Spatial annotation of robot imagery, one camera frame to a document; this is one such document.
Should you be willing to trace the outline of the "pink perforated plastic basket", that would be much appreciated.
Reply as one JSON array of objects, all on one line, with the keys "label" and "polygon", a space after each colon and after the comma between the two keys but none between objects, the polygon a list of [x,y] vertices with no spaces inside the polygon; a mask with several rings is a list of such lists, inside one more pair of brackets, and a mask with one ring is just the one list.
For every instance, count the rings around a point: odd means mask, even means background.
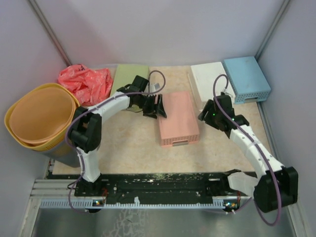
[{"label": "pink perforated plastic basket", "polygon": [[162,147],[193,144],[200,140],[197,116],[188,91],[177,91],[162,96],[167,117],[158,117],[159,138]]}]

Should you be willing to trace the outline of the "white perforated plastic basket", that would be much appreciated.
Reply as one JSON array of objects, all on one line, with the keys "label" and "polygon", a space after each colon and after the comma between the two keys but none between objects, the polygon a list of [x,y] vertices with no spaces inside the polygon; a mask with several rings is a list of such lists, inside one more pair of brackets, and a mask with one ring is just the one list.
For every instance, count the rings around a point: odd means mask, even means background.
[{"label": "white perforated plastic basket", "polygon": [[213,99],[213,85],[215,79],[226,74],[221,62],[191,65],[188,73],[189,82],[197,109],[202,111],[209,99]]}]

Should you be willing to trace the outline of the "green perforated plastic basket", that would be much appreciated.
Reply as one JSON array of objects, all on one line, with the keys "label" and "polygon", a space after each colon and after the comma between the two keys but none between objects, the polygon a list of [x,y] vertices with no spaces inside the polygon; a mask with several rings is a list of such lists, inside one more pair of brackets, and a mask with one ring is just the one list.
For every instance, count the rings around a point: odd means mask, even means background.
[{"label": "green perforated plastic basket", "polygon": [[110,96],[113,96],[117,89],[132,84],[136,76],[148,79],[149,66],[139,64],[119,64],[114,74],[114,81]]}]

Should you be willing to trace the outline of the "blue perforated plastic basket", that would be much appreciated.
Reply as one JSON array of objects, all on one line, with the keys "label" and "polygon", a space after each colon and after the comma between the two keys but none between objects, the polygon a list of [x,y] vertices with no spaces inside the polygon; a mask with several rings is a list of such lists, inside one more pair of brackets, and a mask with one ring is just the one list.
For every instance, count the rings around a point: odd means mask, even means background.
[{"label": "blue perforated plastic basket", "polygon": [[225,59],[223,66],[235,93],[235,104],[266,101],[271,87],[255,57]]}]

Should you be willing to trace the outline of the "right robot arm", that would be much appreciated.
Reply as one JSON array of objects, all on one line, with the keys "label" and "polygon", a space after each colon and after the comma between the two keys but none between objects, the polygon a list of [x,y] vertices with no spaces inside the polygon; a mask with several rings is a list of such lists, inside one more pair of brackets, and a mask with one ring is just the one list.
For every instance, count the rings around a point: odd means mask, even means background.
[{"label": "right robot arm", "polygon": [[254,134],[243,115],[236,115],[228,95],[209,99],[198,119],[221,130],[242,151],[255,170],[252,177],[239,170],[225,173],[221,191],[230,196],[240,191],[252,198],[259,209],[268,213],[295,204],[298,199],[298,172],[294,167],[285,167],[273,157]]}]

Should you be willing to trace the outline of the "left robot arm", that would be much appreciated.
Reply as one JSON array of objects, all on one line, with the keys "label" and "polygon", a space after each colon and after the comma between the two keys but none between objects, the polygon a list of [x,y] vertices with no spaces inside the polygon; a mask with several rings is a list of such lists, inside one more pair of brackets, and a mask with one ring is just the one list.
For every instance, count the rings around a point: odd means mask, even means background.
[{"label": "left robot arm", "polygon": [[136,76],[132,83],[120,87],[106,100],[95,106],[80,106],[75,110],[65,134],[65,142],[75,149],[81,167],[80,178],[86,182],[85,190],[92,196],[99,195],[103,190],[103,184],[97,181],[101,175],[97,150],[102,140],[103,123],[133,105],[138,106],[146,117],[167,117],[159,93],[162,89],[150,91],[149,84],[148,79]]}]

